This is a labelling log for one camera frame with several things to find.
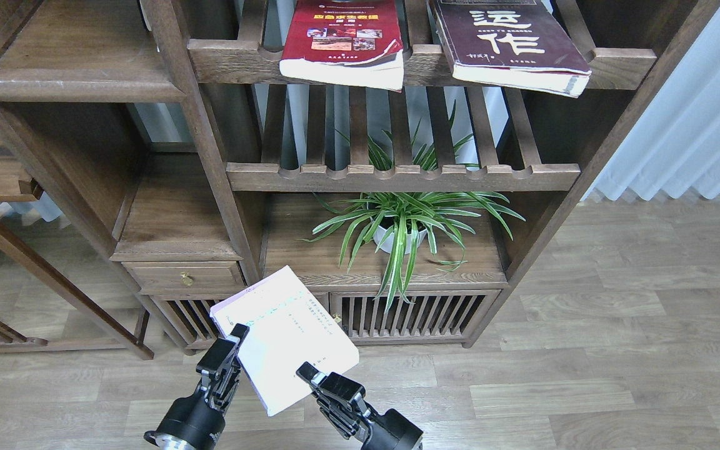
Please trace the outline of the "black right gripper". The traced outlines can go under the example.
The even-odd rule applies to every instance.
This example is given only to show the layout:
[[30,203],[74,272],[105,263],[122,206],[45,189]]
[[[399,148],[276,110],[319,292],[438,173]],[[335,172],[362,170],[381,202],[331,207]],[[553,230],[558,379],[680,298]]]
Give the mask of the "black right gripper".
[[365,388],[337,373],[326,374],[303,362],[296,375],[316,391],[323,416],[344,438],[362,442],[362,449],[422,449],[423,431],[394,408],[380,415],[365,401]]

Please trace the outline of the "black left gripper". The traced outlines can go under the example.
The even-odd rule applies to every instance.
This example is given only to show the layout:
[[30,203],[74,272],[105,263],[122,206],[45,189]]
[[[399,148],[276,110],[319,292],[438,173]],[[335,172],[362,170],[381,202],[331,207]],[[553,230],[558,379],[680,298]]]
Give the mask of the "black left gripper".
[[249,327],[236,324],[227,339],[217,339],[200,359],[201,375],[194,393],[172,402],[156,430],[144,439],[162,449],[213,449],[225,428],[241,365],[237,353],[249,334]]

